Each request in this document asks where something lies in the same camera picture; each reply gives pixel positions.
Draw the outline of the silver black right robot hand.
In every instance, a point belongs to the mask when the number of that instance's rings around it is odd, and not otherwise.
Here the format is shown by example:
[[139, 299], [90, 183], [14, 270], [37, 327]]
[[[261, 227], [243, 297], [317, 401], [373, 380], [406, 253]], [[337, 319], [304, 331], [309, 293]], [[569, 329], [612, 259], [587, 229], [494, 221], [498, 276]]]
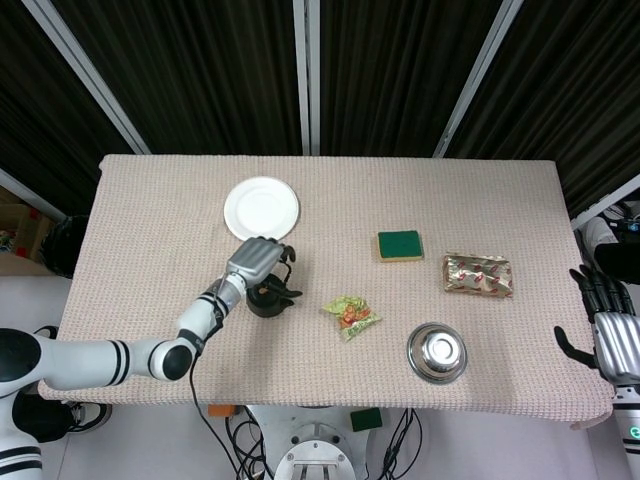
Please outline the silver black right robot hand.
[[568, 358], [597, 370], [615, 387], [639, 385], [639, 316], [625, 285], [585, 265], [569, 271], [580, 290], [593, 336], [593, 351], [575, 348], [559, 326], [557, 345]]

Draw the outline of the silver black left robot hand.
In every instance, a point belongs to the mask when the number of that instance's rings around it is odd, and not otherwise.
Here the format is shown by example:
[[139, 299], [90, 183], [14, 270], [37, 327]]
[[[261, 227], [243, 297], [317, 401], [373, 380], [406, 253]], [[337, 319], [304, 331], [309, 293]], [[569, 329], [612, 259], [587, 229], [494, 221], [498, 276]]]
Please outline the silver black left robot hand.
[[252, 237], [242, 243], [227, 262], [225, 274], [239, 277], [249, 289], [263, 282], [277, 263], [296, 261], [292, 246], [273, 238]]

